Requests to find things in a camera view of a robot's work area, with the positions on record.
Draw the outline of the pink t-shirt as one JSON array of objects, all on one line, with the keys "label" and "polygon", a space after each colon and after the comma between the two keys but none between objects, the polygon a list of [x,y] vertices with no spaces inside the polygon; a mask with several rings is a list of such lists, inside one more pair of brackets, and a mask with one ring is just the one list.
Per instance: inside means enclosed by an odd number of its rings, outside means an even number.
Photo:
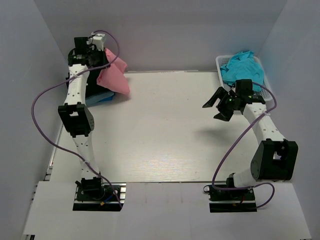
[{"label": "pink t-shirt", "polygon": [[112,92],[129,95],[130,87],[124,75],[127,66],[127,63],[118,57],[110,67],[100,71],[97,84]]}]

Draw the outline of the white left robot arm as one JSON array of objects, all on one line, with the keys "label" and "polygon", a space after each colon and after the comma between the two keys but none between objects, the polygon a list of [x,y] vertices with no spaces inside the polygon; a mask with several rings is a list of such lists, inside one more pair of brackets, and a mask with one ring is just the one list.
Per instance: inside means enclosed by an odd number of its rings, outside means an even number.
[{"label": "white left robot arm", "polygon": [[96,177],[90,167],[100,172],[95,162],[92,146],[92,132],[95,128],[93,115],[86,106],[87,80],[90,72],[81,73],[89,68],[105,65],[105,35],[93,34],[91,37],[74,38],[74,49],[68,54],[68,92],[63,105],[58,107],[58,114],[65,130],[70,134],[80,155],[81,179],[92,180]]}]

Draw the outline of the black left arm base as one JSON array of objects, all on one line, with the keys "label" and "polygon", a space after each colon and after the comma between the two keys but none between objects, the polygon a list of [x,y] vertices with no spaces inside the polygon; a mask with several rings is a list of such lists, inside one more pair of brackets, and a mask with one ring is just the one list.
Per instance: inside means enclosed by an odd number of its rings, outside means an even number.
[{"label": "black left arm base", "polygon": [[76,181],[72,210],[75,212],[119,212],[126,198],[126,184],[109,185],[101,179]]}]

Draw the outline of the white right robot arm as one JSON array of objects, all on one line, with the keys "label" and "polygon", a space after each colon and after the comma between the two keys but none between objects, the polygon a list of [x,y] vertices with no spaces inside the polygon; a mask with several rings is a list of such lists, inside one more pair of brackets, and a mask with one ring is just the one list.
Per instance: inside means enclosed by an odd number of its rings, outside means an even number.
[{"label": "white right robot arm", "polygon": [[203,105],[204,108],[211,108],[217,103],[218,114],[214,116],[217,120],[228,122],[234,112],[239,111],[249,122],[249,126],[225,153],[222,163],[249,130],[253,130],[258,143],[247,169],[232,173],[225,187],[213,184],[214,189],[225,190],[226,195],[233,200],[242,196],[246,189],[291,180],[298,155],[297,143],[287,140],[270,116],[277,105],[267,108],[264,98],[254,93],[254,85],[255,82],[250,79],[241,79],[235,82],[235,90],[227,91],[220,86]]}]

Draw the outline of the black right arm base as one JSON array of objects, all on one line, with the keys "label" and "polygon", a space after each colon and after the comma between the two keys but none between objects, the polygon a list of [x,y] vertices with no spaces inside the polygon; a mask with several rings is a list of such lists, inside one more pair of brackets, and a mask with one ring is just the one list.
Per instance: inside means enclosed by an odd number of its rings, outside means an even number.
[{"label": "black right arm base", "polygon": [[217,190],[212,185],[205,185],[203,192],[209,195],[210,213],[257,212],[255,194],[252,189]]}]

